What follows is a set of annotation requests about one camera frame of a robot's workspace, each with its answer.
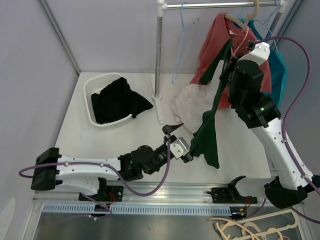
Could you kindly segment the pink wire hanger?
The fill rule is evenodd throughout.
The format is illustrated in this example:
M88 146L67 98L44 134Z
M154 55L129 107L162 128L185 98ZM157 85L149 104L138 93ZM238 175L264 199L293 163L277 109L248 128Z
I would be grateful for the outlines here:
M243 45L243 43L245 42L247 36L248 36L248 33L249 33L249 27L247 26L246 29L244 30L245 31L245 35L244 37L242 38L240 44L234 49L234 47L232 46L231 47L231 55L233 57L236 56L236 53L238 52L238 50L240 49L240 47Z

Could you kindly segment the green and white t shirt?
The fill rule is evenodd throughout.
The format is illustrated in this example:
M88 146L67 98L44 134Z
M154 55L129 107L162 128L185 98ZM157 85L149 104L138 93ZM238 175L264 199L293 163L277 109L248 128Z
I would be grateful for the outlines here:
M211 81L211 87L215 93L211 109L202 111L197 108L188 110L183 93L186 92L184 86L171 102L171 109L178 122L184 123L184 126L193 134L190 148L196 147L194 157L204 156L206 163L216 169L220 168L218 157L217 136L215 127L215 114L218 110L220 100L223 98L224 85L217 76L213 76L218 81Z

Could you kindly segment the red t shirt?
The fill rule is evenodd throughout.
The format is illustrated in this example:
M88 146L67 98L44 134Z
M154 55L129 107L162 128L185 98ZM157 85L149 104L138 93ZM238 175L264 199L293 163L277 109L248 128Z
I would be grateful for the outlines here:
M224 16L225 13L219 13L215 17L198 55L199 67L183 93L188 110L201 109L204 112L211 109L215 97L211 81L218 81L214 79L218 65L231 58L231 47L236 49L245 35L243 29ZM247 38L236 55L247 54L248 43L257 39L249 27Z

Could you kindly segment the wooden hanger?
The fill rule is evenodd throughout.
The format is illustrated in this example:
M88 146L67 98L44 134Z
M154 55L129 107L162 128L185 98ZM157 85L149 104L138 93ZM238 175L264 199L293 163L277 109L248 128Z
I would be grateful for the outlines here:
M224 18L236 23L241 29L243 29L246 32L247 28L248 28L249 20L253 20L258 15L259 10L260 10L260 1L253 0L252 2L253 2L253 6L254 6L254 11L252 13L248 13L246 15L244 22L240 21L235 16L232 16L227 13L224 15Z

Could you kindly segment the black t shirt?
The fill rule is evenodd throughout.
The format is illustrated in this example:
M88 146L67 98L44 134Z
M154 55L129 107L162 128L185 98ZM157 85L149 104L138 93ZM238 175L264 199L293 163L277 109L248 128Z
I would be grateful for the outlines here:
M127 79L120 77L91 95L95 120L98 124L119 121L128 115L136 118L140 113L153 108L151 102L133 91Z

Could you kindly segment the light blue wire hanger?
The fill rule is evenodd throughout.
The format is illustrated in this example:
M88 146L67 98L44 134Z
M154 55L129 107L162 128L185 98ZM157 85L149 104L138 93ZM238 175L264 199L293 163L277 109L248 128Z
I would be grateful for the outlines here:
M182 3L179 10L182 32L181 32L181 38L180 38L177 58L175 62L175 67L174 67L174 71L171 78L172 84L175 84L185 64L185 60L189 54L190 49L192 48L192 45L194 43L194 39L195 39L196 33L198 32L198 27L199 27L199 21L200 21L199 17L196 17L189 24L185 24L184 8L186 4L187 2Z

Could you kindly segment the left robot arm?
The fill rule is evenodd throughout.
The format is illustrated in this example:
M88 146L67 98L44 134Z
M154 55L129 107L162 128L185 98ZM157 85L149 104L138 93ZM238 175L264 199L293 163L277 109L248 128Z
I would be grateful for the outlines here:
M36 158L30 188L51 191L60 186L101 201L108 194L103 181L141 180L144 175L159 172L172 159L191 162L194 152L188 143L172 134L180 127L180 124L165 125L163 144L156 149L142 145L118 157L76 158L60 154L59 148L51 147Z

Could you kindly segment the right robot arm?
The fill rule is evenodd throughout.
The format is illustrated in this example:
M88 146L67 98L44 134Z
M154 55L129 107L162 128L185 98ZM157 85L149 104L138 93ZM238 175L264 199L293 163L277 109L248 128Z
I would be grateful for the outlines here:
M284 127L285 121L274 101L260 91L265 60L246 54L232 57L220 75L227 84L228 101L238 117L262 143L277 176L258 191L279 209L290 208L319 190L320 177L304 164Z

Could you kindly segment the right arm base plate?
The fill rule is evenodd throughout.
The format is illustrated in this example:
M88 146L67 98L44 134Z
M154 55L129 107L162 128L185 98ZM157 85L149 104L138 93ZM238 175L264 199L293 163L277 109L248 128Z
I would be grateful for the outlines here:
M214 204L257 204L258 199L253 196L241 196L235 187L213 187L206 192Z

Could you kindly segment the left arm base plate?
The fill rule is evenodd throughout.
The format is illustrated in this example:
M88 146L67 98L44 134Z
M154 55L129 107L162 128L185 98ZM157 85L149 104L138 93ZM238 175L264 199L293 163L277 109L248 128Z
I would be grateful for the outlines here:
M97 194L89 196L98 202L122 202L123 186L105 185L99 188Z

